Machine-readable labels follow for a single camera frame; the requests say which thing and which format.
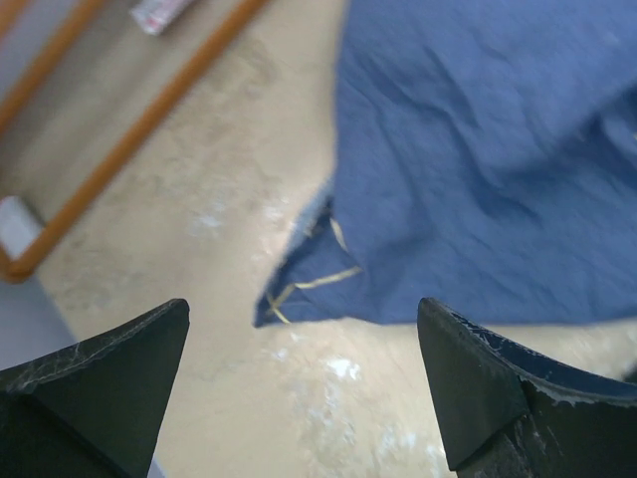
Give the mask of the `blue pillowcase with yellow drawings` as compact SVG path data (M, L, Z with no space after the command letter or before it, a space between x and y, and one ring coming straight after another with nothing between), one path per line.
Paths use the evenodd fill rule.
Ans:
M335 168L255 311L269 324L636 313L636 5L353 1Z

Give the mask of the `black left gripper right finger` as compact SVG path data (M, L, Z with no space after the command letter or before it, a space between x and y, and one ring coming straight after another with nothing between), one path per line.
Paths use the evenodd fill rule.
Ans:
M548 358L419 303L418 339L459 477L633 477L636 386Z

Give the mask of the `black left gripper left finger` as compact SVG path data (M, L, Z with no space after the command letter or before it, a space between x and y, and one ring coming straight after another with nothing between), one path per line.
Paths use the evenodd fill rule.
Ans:
M170 300L1 372L4 477L145 477L189 329Z

